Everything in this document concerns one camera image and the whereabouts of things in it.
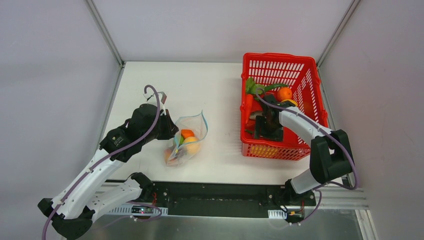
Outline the orange tangerine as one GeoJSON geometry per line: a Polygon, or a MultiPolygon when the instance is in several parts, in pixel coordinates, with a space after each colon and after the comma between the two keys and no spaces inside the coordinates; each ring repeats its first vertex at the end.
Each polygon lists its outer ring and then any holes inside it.
{"type": "Polygon", "coordinates": [[[196,136],[195,133],[191,129],[182,129],[180,134],[184,139],[196,136]]]}

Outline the clear zip top bag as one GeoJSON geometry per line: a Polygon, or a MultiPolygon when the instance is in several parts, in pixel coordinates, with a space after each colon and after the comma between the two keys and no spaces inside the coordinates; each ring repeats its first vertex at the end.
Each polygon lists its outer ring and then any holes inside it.
{"type": "Polygon", "coordinates": [[[179,166],[195,156],[201,149],[209,126],[203,112],[192,116],[183,116],[176,121],[178,131],[168,141],[164,150],[167,166],[179,166]]]}

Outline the yellow orange with leaf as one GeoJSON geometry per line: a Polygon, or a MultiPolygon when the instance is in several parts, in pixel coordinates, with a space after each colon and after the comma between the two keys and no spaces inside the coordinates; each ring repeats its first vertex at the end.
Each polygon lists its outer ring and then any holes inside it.
{"type": "Polygon", "coordinates": [[[195,155],[201,149],[201,144],[197,137],[188,137],[184,139],[183,147],[187,154],[195,155]]]}

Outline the red chili pepper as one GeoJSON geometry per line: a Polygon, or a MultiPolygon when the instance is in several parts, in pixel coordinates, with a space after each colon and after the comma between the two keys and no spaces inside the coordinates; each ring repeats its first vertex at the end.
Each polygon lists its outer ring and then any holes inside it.
{"type": "Polygon", "coordinates": [[[249,131],[253,131],[256,126],[256,121],[253,119],[248,119],[247,123],[245,124],[245,129],[249,131]]]}

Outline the peach fruit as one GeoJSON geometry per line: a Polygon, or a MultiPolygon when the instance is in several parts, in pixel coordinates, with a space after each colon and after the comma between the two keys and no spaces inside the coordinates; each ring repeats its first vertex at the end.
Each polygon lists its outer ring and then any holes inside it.
{"type": "Polygon", "coordinates": [[[168,165],[175,160],[175,156],[173,154],[173,149],[167,148],[164,151],[164,161],[168,165]]]}

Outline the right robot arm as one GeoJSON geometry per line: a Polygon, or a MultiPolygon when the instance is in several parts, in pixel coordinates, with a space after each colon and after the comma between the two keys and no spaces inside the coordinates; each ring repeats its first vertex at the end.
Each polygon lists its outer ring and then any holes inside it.
{"type": "Polygon", "coordinates": [[[305,115],[293,102],[277,102],[271,94],[260,97],[259,101],[273,127],[291,130],[310,148],[309,168],[284,184],[283,196],[288,204],[296,205],[306,192],[357,173],[345,131],[325,127],[305,115]]]}

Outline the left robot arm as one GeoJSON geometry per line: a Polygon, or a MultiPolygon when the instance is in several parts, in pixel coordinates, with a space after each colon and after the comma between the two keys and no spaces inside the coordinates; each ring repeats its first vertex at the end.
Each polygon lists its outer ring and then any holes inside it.
{"type": "Polygon", "coordinates": [[[110,130],[87,166],[72,183],[53,198],[43,198],[38,208],[47,217],[41,238],[47,229],[76,240],[101,216],[126,202],[154,201],[153,182],[143,173],[134,172],[127,180],[100,195],[96,191],[129,159],[153,140],[169,140],[178,128],[162,102],[144,103],[124,124],[110,130]]]}

